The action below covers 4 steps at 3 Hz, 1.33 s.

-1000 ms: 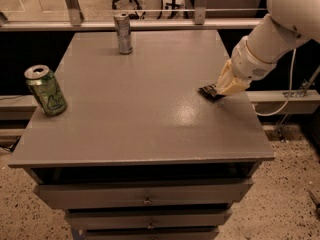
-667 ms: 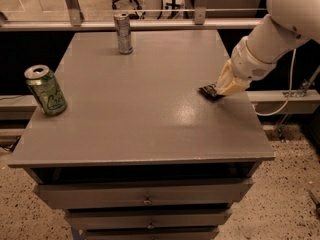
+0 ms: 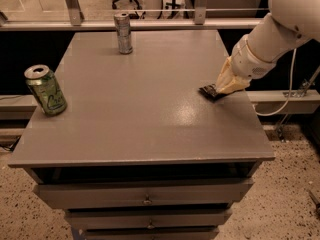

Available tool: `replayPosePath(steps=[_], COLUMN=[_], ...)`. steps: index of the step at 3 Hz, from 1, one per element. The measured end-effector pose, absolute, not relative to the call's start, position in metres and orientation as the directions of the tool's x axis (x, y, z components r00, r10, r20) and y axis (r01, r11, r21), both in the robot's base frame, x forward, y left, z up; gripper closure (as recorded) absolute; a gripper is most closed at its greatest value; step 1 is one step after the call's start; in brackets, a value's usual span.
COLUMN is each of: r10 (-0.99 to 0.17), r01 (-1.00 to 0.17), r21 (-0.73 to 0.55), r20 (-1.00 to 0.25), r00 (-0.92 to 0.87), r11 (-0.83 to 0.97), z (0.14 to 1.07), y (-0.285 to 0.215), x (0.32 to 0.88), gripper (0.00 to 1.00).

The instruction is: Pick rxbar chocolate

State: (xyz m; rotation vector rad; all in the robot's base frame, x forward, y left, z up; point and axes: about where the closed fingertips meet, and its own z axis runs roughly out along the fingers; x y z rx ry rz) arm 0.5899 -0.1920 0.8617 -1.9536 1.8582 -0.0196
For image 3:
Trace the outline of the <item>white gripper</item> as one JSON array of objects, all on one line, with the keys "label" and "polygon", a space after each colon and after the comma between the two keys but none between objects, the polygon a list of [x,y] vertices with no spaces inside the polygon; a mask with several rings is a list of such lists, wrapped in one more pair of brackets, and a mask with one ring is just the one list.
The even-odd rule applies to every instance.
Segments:
[{"label": "white gripper", "polygon": [[243,90],[250,85],[251,79],[264,77],[275,66],[275,63],[262,61],[252,53],[246,34],[232,49],[231,65],[230,57],[226,58],[216,81],[217,92],[231,94]]}]

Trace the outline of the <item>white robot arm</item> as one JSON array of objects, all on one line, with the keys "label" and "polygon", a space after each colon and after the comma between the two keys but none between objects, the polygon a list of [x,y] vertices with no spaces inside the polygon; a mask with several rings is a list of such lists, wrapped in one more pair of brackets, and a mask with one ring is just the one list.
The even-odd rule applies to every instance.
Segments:
[{"label": "white robot arm", "polygon": [[280,57],[320,41],[320,0],[268,0],[269,13],[233,47],[215,83],[219,94],[243,90],[268,74]]}]

